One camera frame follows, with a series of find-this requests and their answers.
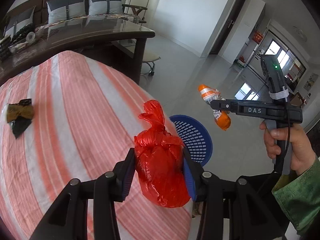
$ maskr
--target orange and white packaged item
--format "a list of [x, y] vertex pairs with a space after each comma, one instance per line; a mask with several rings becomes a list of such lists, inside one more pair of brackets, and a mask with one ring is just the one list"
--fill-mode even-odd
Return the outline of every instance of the orange and white packaged item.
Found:
[[[220, 95], [221, 93], [217, 89], [213, 89], [204, 84], [201, 84], [198, 87], [198, 91], [202, 99], [207, 102], [208, 105], [210, 105], [211, 101], [213, 100], [225, 100], [225, 98]], [[213, 115], [215, 122], [221, 129], [226, 131], [230, 127], [231, 119], [225, 111], [213, 110]]]

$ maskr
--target plastic wrap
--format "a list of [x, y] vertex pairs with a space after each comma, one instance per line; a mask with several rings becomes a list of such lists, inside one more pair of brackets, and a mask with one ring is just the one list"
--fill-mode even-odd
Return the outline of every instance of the plastic wrap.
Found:
[[183, 141], [165, 130], [164, 114], [158, 101], [150, 100], [143, 106], [146, 112], [139, 118], [149, 122], [151, 128], [134, 137], [142, 193], [156, 205], [181, 207], [190, 199], [182, 174]]

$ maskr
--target gray and white pillow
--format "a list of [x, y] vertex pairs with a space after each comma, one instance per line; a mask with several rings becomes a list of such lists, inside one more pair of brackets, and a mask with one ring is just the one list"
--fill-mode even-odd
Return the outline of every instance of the gray and white pillow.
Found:
[[121, 0], [89, 0], [89, 15], [122, 13]]
[[35, 6], [30, 8], [19, 15], [10, 18], [10, 21], [6, 27], [5, 36], [14, 36], [21, 28], [32, 23], [33, 13], [35, 11]]
[[47, 5], [49, 24], [85, 15], [84, 0], [50, 0]]

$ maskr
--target pink striped bedsheet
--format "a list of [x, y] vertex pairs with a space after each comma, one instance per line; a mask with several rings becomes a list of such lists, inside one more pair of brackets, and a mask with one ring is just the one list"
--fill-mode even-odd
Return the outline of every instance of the pink striped bedsheet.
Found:
[[[5, 122], [5, 105], [32, 98], [35, 116], [17, 140]], [[122, 73], [64, 51], [0, 87], [0, 216], [17, 240], [29, 239], [72, 178], [96, 179], [134, 147], [149, 125], [138, 119], [151, 99]], [[166, 127], [176, 134], [166, 117]], [[141, 193], [135, 173], [129, 196], [116, 203], [121, 239], [187, 239], [191, 201], [167, 209]], [[93, 239], [92, 202], [88, 239]]]

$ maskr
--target black bracket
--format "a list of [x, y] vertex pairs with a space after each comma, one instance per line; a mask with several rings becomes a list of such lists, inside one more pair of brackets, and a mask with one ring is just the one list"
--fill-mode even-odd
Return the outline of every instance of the black bracket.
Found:
[[93, 199], [93, 224], [96, 240], [120, 240], [114, 202], [129, 194], [134, 175], [134, 148], [95, 180], [72, 179], [43, 216], [30, 240], [87, 240], [88, 199]]
[[193, 162], [188, 149], [183, 149], [183, 154], [184, 165], [188, 166], [184, 171], [190, 172], [185, 174], [188, 191], [194, 185], [195, 201], [204, 201], [197, 240], [222, 240], [223, 218], [230, 219], [230, 240], [286, 239], [272, 213], [245, 179], [221, 180]]

